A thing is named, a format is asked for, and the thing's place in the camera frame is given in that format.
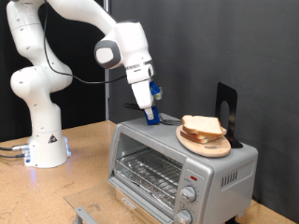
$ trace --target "logo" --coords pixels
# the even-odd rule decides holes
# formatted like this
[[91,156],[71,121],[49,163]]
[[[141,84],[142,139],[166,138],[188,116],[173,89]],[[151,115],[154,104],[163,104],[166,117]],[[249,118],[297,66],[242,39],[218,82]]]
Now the logo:
[[57,139],[55,138],[54,134],[50,136],[49,143],[57,142]]

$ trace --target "silver toaster oven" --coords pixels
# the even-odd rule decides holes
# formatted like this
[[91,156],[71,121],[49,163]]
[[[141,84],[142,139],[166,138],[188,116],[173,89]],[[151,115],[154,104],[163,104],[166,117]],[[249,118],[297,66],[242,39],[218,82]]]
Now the silver toaster oven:
[[108,181],[161,223],[221,224],[243,216],[257,150],[244,144],[222,158],[202,157],[177,140],[176,128],[148,126],[144,118],[118,124]]

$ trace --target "wires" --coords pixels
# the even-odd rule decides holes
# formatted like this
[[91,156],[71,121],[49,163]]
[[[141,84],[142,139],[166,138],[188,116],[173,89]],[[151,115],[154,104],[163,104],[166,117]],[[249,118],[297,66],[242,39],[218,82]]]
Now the wires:
[[19,155],[15,155],[15,156],[0,155],[0,157],[4,157],[4,158],[22,158],[22,157],[25,157],[25,154],[19,154]]
[[2,151],[12,151],[11,147],[0,147],[0,150]]
[[84,83],[84,84],[89,84],[89,85],[94,85],[94,84],[105,84],[105,83],[110,83],[110,82],[115,82],[115,81],[118,81],[126,76],[123,76],[123,77],[118,77],[114,80],[111,80],[111,81],[102,81],[102,82],[88,82],[88,81],[84,81],[82,79],[80,79],[79,77],[76,77],[72,74],[67,74],[67,73],[61,73],[61,72],[58,72],[56,70],[54,70],[51,65],[50,65],[50,62],[49,62],[49,58],[48,58],[48,53],[47,53],[47,48],[46,48],[46,31],[47,31],[47,21],[48,21],[48,2],[47,0],[45,0],[45,4],[46,4],[46,19],[45,19],[45,25],[44,25],[44,50],[45,50],[45,55],[46,55],[46,59],[47,59],[47,62],[48,62],[48,65],[50,67],[50,69],[57,73],[57,74],[60,74],[60,75],[64,75],[64,76],[69,76],[69,77],[74,77],[75,79],[77,79],[78,81]]

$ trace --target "metal bracket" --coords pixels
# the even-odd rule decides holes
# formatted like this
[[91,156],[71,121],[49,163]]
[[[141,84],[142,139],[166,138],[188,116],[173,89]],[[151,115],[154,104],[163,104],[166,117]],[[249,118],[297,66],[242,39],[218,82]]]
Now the metal bracket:
[[98,224],[94,219],[84,210],[83,207],[75,208],[75,212],[77,213],[76,219],[73,221],[73,224],[83,224],[83,220],[87,224]]
[[226,101],[229,106],[230,115],[228,120],[227,134],[225,137],[230,142],[232,148],[241,148],[243,145],[234,139],[236,99],[237,94],[234,89],[220,82],[218,83],[215,117],[221,120],[221,104],[223,101]]

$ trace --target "sandwich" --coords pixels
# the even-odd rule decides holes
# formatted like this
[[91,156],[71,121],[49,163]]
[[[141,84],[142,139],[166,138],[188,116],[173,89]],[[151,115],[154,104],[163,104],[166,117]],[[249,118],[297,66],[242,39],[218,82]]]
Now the sandwich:
[[180,135],[196,143],[207,143],[226,134],[217,118],[186,115],[182,119]]

